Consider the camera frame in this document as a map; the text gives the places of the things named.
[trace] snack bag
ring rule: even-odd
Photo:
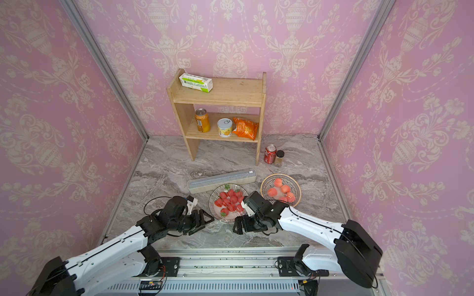
[[[257,138],[258,123],[254,123],[250,120],[242,119],[240,117],[234,117],[234,122],[237,127],[233,131],[239,137],[249,138],[255,140]]]

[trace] pink wallpaper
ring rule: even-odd
[[[474,295],[473,10],[395,2],[326,139],[394,296]]]
[[[178,68],[235,78],[265,71],[263,132],[317,134],[380,2],[75,1],[152,135],[180,133],[166,94]]]
[[[0,1],[0,287],[95,247],[143,143],[57,1]]]

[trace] shelf board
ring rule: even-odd
[[[212,78],[212,84],[209,93],[180,85],[173,101],[182,104],[262,106],[261,79]]]
[[[189,123],[188,130],[186,132],[186,138],[187,139],[257,143],[258,138],[256,138],[255,140],[251,140],[249,138],[238,137],[234,133],[228,138],[223,138],[219,135],[219,130],[217,128],[217,121],[221,118],[230,118],[232,120],[233,117],[241,117],[253,122],[259,122],[259,115],[235,114],[235,113],[209,113],[210,130],[207,133],[201,133],[200,131],[198,131],[198,125],[196,123],[196,119],[192,118]]]

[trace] coca-cola can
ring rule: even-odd
[[[266,163],[272,164],[275,161],[275,157],[276,157],[276,146],[273,144],[270,144],[265,148],[264,161]]]

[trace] bowl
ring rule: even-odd
[[[219,194],[221,192],[228,192],[229,190],[233,189],[235,192],[242,191],[244,194],[244,197],[248,196],[248,193],[245,189],[243,189],[241,186],[237,184],[224,184],[219,187],[217,187],[210,195],[209,197],[209,211],[210,213],[214,216],[219,221],[225,222],[225,223],[233,223],[235,218],[238,216],[243,216],[247,214],[247,211],[244,210],[243,212],[235,211],[235,212],[230,212],[229,215],[226,217],[222,217],[220,215],[220,210],[224,208],[224,206],[216,206],[214,202],[220,198]]]
[[[273,174],[265,178],[265,180],[262,182],[262,185],[260,186],[260,193],[265,199],[278,199],[279,195],[282,195],[280,191],[279,194],[276,197],[270,197],[267,194],[268,189],[274,187],[275,179],[280,178],[283,181],[283,185],[288,185],[290,186],[291,193],[295,195],[295,201],[290,203],[290,206],[296,206],[297,204],[300,203],[301,201],[301,187],[299,186],[298,182],[296,182],[295,179],[292,177],[285,175],[285,174]]]

